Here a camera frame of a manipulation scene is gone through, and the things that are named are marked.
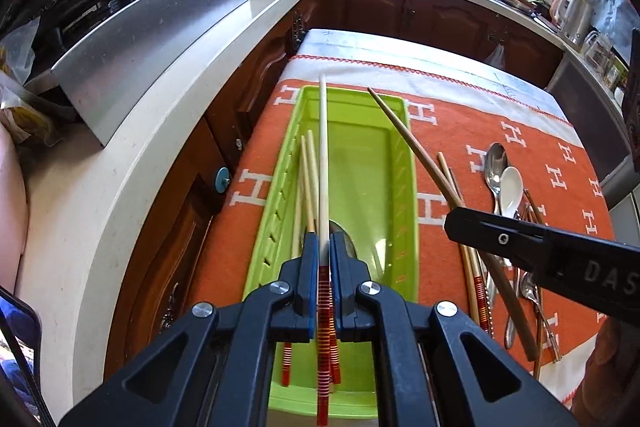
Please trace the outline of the right hand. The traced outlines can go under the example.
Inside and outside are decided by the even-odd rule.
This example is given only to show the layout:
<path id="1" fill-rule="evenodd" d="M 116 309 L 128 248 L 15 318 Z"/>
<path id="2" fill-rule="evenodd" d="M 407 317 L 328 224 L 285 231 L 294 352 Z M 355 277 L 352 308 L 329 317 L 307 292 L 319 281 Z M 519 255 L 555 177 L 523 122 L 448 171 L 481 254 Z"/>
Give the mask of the right hand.
<path id="1" fill-rule="evenodd" d="M 608 317 L 570 408 L 581 426 L 639 425 L 639 329 Z"/>

